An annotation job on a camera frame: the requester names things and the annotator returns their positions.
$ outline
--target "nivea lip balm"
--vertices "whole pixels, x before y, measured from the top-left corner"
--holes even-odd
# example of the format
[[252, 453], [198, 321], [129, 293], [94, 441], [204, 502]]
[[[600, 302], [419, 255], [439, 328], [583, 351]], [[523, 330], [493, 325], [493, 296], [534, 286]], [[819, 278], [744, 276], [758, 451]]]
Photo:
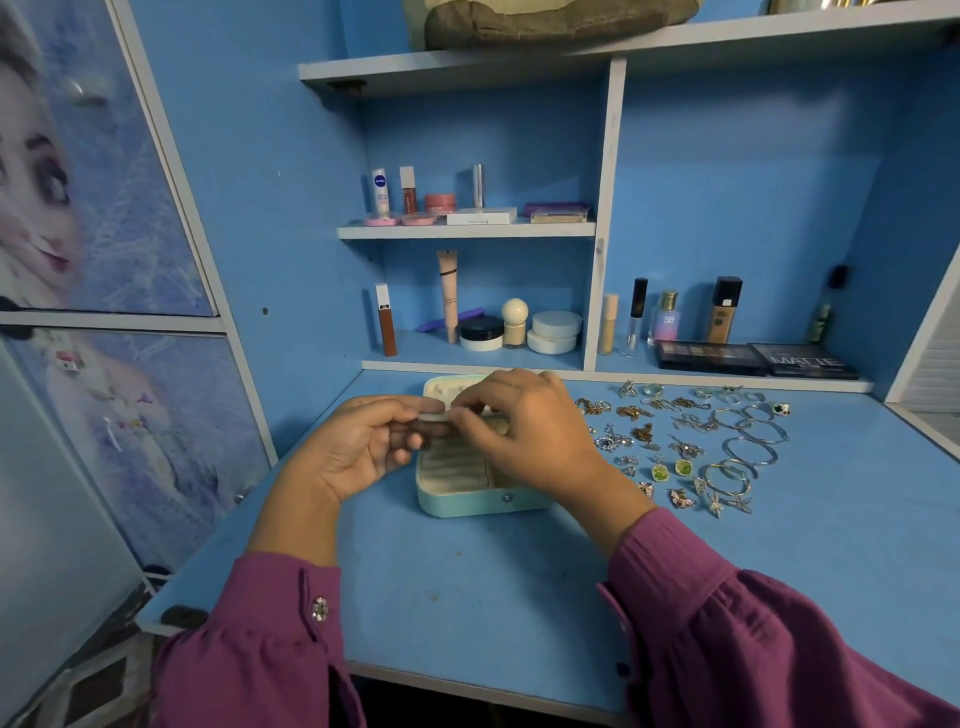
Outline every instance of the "nivea lip balm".
[[370, 172], [370, 179], [373, 180], [373, 204], [376, 207], [376, 214], [380, 217], [390, 215], [390, 196], [387, 194], [387, 170], [374, 169]]

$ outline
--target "blue desk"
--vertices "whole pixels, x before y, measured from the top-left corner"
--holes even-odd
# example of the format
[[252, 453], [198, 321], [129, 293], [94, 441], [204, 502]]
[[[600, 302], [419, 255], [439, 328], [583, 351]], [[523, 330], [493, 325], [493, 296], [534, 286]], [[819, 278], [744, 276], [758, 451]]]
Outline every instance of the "blue desk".
[[[341, 400], [418, 394], [428, 378], [367, 371]], [[609, 384], [567, 386], [575, 398], [618, 404]], [[779, 420], [791, 441], [762, 469], [754, 514], [727, 509], [718, 521], [698, 507], [679, 517], [736, 564], [815, 599], [854, 649], [960, 704], [960, 465], [868, 396], [767, 395], [789, 399], [794, 414]], [[671, 415], [654, 420], [668, 456]], [[587, 419], [601, 431], [630, 426], [612, 412]], [[724, 457], [720, 446], [735, 433], [678, 434], [707, 450], [703, 464]], [[738, 452], [762, 459], [748, 447]], [[164, 632], [159, 617], [173, 604], [213, 607], [272, 480], [144, 608], [141, 627]], [[655, 500], [670, 507], [664, 485]], [[593, 586], [605, 564], [559, 507], [434, 519], [418, 507], [407, 469], [347, 503], [339, 552], [347, 656], [358, 674], [596, 722], [622, 711], [616, 663], [629, 661], [628, 650]]]

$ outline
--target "cartoon character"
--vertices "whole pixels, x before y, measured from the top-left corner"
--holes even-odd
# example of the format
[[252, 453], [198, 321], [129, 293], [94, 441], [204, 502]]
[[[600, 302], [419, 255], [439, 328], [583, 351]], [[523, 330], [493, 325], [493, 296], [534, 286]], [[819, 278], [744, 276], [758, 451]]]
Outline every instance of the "cartoon character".
[[[38, 81], [29, 27], [0, 0], [0, 299], [8, 310], [68, 308], [82, 273], [67, 165]], [[46, 394], [133, 550], [175, 569], [224, 512], [216, 473], [134, 366], [68, 329], [16, 338], [45, 365]]]

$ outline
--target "rhinestone button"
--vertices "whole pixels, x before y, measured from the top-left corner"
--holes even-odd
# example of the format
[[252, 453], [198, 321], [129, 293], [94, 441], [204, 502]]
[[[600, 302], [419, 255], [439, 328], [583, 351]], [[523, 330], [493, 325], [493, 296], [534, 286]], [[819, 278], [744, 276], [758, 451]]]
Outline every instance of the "rhinestone button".
[[324, 621], [326, 615], [329, 612], [326, 606], [326, 599], [322, 596], [318, 596], [313, 600], [313, 606], [310, 608], [310, 612], [313, 614], [313, 619], [316, 621]]

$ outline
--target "left hand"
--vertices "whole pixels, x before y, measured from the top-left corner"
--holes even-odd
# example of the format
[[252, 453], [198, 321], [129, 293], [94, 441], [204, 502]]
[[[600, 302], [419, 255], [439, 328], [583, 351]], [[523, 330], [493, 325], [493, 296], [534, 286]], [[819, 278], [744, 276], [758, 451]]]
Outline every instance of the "left hand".
[[385, 395], [347, 400], [311, 433], [283, 468], [283, 479], [306, 479], [340, 503], [411, 461], [413, 451], [447, 433], [446, 423], [418, 420], [444, 411], [429, 397]]

